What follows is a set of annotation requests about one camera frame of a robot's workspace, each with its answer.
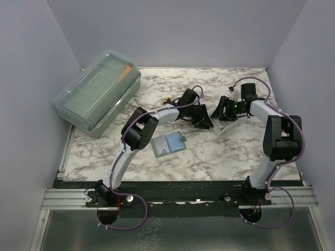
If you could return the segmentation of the white plastic card tray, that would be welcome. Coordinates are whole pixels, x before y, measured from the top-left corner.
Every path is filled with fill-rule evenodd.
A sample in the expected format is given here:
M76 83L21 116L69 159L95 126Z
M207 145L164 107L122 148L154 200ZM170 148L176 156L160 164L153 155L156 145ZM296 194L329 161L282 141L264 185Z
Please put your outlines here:
M214 132L220 136L227 130L231 129L235 124L236 121L220 121L219 119L212 119L213 123L213 130Z

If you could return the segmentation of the green card holder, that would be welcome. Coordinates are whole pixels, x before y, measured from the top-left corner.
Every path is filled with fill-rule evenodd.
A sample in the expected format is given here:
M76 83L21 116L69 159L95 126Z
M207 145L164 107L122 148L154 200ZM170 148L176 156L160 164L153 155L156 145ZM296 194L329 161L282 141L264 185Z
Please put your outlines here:
M154 155L155 155L156 158L164 157L164 156L167 156L167 155L170 155L170 154L180 152L180 151L183 151L183 150L187 149L186 137L183 136L180 131L173 132L173 133L163 135L163 136L167 140L167 143L168 143L169 149L170 149L170 153L159 156L157 154L157 150L156 150L156 147L155 147L155 144L154 144L154 139L155 139L154 138L154 139L151 140L151 145L152 145L152 149L153 149L153 152L154 152Z

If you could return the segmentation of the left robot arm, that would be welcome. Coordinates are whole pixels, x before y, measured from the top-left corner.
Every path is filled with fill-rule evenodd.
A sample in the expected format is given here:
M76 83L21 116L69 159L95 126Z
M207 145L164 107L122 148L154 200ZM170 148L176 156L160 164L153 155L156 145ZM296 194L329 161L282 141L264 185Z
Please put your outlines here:
M166 101L161 108L145 110L139 107L133 112L121 131L120 149L109 173L95 186L102 205L112 206L116 197L121 196L116 189L120 187L125 171L135 155L149 144L157 126L190 118L195 128L209 130L214 127L206 105L200 103L203 98L203 88L196 85L186 89L180 98Z

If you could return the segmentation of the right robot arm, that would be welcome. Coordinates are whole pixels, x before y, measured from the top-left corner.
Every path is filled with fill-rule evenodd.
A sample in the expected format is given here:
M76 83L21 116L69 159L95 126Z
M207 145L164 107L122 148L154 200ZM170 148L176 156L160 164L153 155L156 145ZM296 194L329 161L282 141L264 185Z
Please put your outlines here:
M221 96L218 106L210 115L222 122L256 117L265 124L263 153L257 169L249 176L250 187L241 191L241 200L248 205L260 198L258 189L266 189L279 168L302 155L305 141L302 136L302 119L273 107L266 98L256 93L254 83L241 85L240 97Z

